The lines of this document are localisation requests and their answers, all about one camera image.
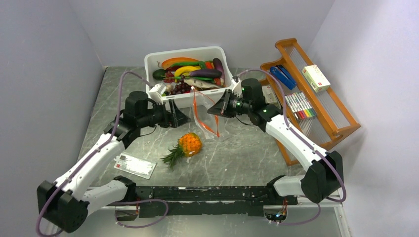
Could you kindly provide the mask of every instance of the marble tabletop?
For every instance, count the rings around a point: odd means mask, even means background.
[[[87,153],[99,139],[106,125],[114,119],[118,101],[118,83],[121,74],[132,70],[145,77],[144,67],[108,67],[100,87],[96,103],[91,113],[86,136],[79,154],[79,159]],[[237,74],[244,69],[231,69]],[[262,78],[254,73],[247,78]],[[132,91],[145,91],[145,83],[135,76],[128,75],[123,85],[123,101]],[[273,178],[287,174],[297,175],[303,172],[300,165],[288,167],[274,139],[256,126],[245,126],[237,119],[225,119],[226,134],[224,139],[205,139],[195,125],[191,108],[181,109],[191,118],[191,122],[178,128],[160,128],[150,135],[137,138],[126,150],[135,157],[153,161],[157,166],[149,180],[114,168],[115,162],[94,180],[92,186],[102,186],[114,177],[123,175],[138,186],[244,186],[266,185]],[[250,123],[246,116],[242,121]],[[152,132],[153,128],[144,128],[142,134]],[[173,170],[161,161],[168,154],[168,148],[188,132],[195,132],[203,142],[202,150],[189,162],[186,159],[178,163]]]

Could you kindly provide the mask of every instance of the yellow banana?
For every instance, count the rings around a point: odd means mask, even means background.
[[[195,70],[199,70],[201,69],[200,67],[194,67],[194,66],[185,66],[185,67],[181,67],[178,68],[175,72],[174,72],[174,76],[178,77],[184,73],[188,73],[188,72],[193,72]]]

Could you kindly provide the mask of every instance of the pineapple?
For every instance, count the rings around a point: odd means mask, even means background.
[[[201,150],[202,143],[199,137],[191,132],[183,135],[178,141],[174,149],[169,150],[171,153],[162,158],[164,163],[167,163],[170,168],[183,157],[191,157],[198,154]]]

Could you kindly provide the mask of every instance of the toy fish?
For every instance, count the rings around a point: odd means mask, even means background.
[[[195,87],[199,87],[199,88],[202,88],[202,89],[221,88],[218,85],[215,85],[215,84],[212,84],[212,83],[209,83],[209,82],[205,82],[203,80],[197,80],[197,79],[194,79],[194,78],[184,79],[183,81],[190,86],[195,86]]]

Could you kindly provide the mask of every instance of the wooden shelf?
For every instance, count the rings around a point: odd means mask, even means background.
[[[275,47],[279,50],[282,57],[277,61],[264,63],[260,68],[269,72],[271,67],[283,65],[287,69],[297,82],[297,86],[293,90],[289,90],[282,84],[284,93],[287,95],[297,91],[304,92],[317,113],[316,117],[297,121],[289,107],[287,107],[287,117],[293,125],[310,140],[324,149],[330,150],[357,130],[360,127],[360,124],[355,121],[350,112],[339,100],[332,87],[317,93],[311,88],[301,71],[305,66],[313,65],[313,62],[298,44],[296,39],[280,40],[275,43]],[[282,101],[282,94],[276,87],[275,82],[272,81],[272,78],[267,77],[262,80],[261,83],[262,85],[271,85],[278,100],[281,104],[284,103],[284,101]],[[295,157],[293,157],[279,141],[276,141],[276,143],[287,165],[298,163]]]

